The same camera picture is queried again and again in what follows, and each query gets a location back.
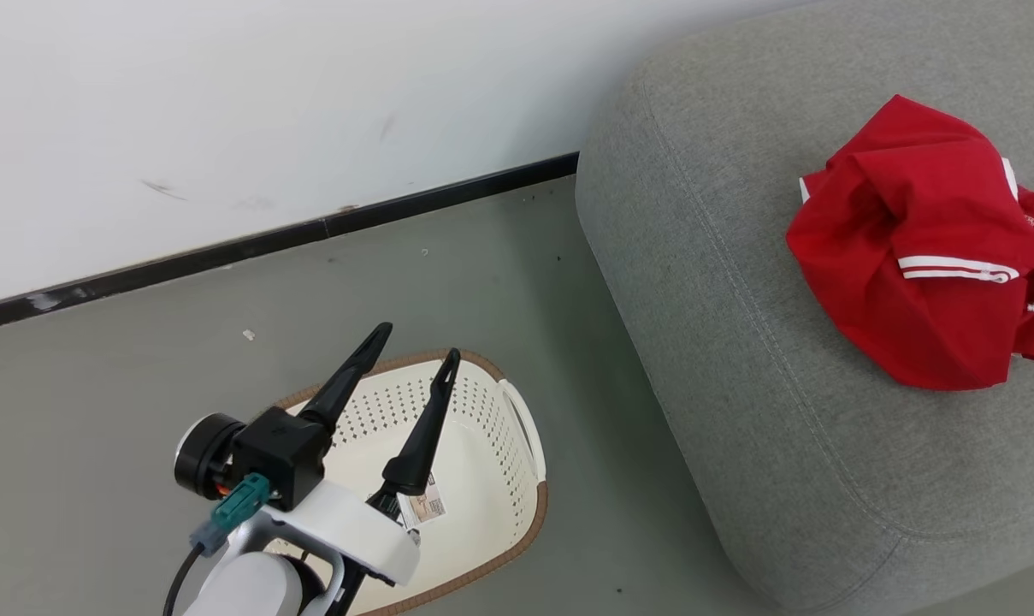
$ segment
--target red fabric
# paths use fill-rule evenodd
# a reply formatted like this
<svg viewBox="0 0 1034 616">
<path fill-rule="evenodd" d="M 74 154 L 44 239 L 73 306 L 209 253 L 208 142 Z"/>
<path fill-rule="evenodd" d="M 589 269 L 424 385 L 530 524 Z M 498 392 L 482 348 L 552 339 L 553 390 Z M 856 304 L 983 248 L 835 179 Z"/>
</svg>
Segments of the red fabric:
<svg viewBox="0 0 1034 616">
<path fill-rule="evenodd" d="M 1034 359 L 1034 192 L 1014 197 L 977 129 L 894 97 L 803 182 L 790 250 L 896 381 L 976 390 L 1006 380 L 1012 351 Z"/>
</svg>

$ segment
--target gray floor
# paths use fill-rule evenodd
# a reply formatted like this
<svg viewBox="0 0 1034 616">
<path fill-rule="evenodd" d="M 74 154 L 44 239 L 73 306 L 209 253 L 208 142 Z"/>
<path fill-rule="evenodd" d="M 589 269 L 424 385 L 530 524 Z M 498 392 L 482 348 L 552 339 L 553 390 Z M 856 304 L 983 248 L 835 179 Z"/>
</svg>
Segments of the gray floor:
<svg viewBox="0 0 1034 616">
<path fill-rule="evenodd" d="M 379 320 L 387 356 L 494 360 L 547 452 L 536 544 L 418 614 L 770 614 L 721 553 L 566 179 L 0 328 L 0 615 L 157 614 L 208 512 L 172 479 L 185 428 L 324 379 Z M 1002 613 L 1034 616 L 1034 568 L 922 616 Z"/>
</svg>

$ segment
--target cable connector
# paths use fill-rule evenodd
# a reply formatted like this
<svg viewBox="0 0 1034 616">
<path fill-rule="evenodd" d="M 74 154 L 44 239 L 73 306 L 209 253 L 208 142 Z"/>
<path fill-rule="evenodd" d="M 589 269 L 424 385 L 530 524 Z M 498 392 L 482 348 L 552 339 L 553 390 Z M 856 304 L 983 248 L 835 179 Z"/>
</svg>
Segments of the cable connector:
<svg viewBox="0 0 1034 616">
<path fill-rule="evenodd" d="M 190 547 L 201 546 L 201 556 L 206 558 L 216 554 L 227 543 L 227 534 L 253 518 L 269 501 L 270 481 L 257 472 L 247 474 L 212 507 L 209 521 L 189 534 Z"/>
</svg>

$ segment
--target robotic arm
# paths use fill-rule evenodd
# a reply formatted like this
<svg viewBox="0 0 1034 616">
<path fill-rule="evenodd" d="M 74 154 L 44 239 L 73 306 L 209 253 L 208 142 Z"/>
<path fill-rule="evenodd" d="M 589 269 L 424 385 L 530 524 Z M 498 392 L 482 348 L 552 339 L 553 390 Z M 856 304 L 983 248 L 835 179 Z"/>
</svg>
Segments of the robotic arm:
<svg viewBox="0 0 1034 616">
<path fill-rule="evenodd" d="M 397 494 L 426 490 L 459 351 L 452 348 L 430 386 L 430 399 L 410 436 L 384 467 L 368 502 L 324 481 L 339 417 L 357 383 L 375 366 L 391 336 L 381 324 L 297 415 L 278 406 L 249 425 L 211 414 L 191 426 L 176 453 L 176 483 L 218 500 L 211 519 L 190 536 L 192 550 L 168 593 L 172 616 L 185 574 L 199 556 L 227 541 L 185 616 L 344 616 L 367 577 L 405 585 L 418 567 L 418 531 L 403 528 Z M 296 558 L 262 551 L 282 540 L 332 565 L 329 580 Z"/>
</svg>

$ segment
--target gray ottoman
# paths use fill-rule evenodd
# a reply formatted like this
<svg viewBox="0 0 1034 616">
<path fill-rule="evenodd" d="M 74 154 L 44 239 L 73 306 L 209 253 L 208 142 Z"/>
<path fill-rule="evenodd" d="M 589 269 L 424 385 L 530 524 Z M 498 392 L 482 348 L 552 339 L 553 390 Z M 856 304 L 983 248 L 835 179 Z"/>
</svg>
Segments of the gray ottoman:
<svg viewBox="0 0 1034 616">
<path fill-rule="evenodd" d="M 606 103 L 578 208 L 740 574 L 781 609 L 900 614 L 1034 564 L 1034 363 L 899 386 L 784 241 L 798 176 L 892 94 L 984 131 L 1034 188 L 1034 0 L 819 3 L 662 51 Z"/>
</svg>

